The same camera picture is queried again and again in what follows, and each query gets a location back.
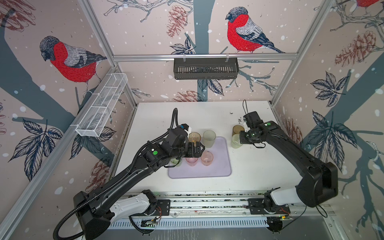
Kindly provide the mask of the pink glass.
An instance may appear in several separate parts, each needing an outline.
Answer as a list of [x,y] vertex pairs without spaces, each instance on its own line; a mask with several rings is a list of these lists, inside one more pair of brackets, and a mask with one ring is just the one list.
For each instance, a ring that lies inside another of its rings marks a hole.
[[209,166],[214,160],[214,155],[209,151],[204,151],[201,156],[201,161],[204,166]]
[[198,158],[186,158],[186,162],[189,166],[193,167],[197,164]]

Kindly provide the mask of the smooth yellow glass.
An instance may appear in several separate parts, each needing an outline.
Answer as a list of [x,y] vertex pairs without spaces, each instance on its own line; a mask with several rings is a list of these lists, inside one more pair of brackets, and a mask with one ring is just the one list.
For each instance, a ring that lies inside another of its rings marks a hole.
[[188,140],[191,143],[197,143],[201,141],[201,135],[197,132],[192,132],[188,136]]

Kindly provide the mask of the amber textured glass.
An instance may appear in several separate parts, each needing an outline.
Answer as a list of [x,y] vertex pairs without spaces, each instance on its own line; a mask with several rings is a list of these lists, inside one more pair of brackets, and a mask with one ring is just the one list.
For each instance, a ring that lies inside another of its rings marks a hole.
[[244,131],[244,130],[245,129],[242,125],[235,125],[235,126],[233,126],[233,129],[232,129],[232,136],[239,134],[241,131]]

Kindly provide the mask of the smooth green glass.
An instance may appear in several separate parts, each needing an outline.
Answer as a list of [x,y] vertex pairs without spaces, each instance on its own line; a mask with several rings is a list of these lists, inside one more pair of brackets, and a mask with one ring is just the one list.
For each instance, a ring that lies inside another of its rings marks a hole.
[[181,163],[182,163],[182,159],[175,159],[175,158],[173,158],[173,159],[171,159],[170,160],[170,165],[171,166],[176,166],[176,167],[178,167],[178,166],[180,166],[181,165]]

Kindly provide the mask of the tall pale green textured glass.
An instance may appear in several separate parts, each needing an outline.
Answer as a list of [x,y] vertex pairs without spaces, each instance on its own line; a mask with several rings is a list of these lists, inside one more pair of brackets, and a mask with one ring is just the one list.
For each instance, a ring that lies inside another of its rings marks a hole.
[[203,145],[206,148],[211,148],[215,143],[216,137],[217,136],[216,136],[216,133],[214,131],[206,130],[203,133]]

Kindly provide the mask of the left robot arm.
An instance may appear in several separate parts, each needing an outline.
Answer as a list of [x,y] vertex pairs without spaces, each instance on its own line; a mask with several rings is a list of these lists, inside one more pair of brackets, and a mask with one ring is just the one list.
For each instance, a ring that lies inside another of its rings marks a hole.
[[148,141],[135,154],[132,163],[101,187],[74,197],[76,216],[87,240],[94,240],[112,222],[136,214],[158,214],[158,200],[150,190],[128,199],[121,197],[144,178],[161,168],[171,168],[170,160],[200,158],[205,150],[201,142],[189,142],[181,127]]

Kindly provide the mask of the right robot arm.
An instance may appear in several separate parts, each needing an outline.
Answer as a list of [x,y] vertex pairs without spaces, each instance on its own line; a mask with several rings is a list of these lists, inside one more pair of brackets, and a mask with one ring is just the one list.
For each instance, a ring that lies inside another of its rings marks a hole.
[[263,122],[257,112],[244,115],[249,131],[240,132],[241,144],[269,144],[278,150],[302,177],[297,186],[279,188],[265,195],[265,207],[303,203],[314,208],[338,195],[338,170],[333,163],[324,163],[291,140],[281,127]]

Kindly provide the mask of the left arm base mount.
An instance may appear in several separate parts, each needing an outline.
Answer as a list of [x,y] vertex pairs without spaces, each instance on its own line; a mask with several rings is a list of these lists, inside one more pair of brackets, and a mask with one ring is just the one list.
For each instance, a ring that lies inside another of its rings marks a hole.
[[134,214],[133,217],[151,217],[151,216],[168,216],[170,214],[171,201],[168,199],[160,199],[157,201],[156,207],[150,207],[148,211],[140,214]]

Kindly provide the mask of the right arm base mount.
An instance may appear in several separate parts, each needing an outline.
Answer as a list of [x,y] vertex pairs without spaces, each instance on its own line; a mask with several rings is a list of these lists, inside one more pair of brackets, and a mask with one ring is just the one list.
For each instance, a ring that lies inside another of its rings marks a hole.
[[248,209],[251,215],[290,215],[289,205],[277,205],[272,199],[272,190],[264,194],[264,198],[248,199]]

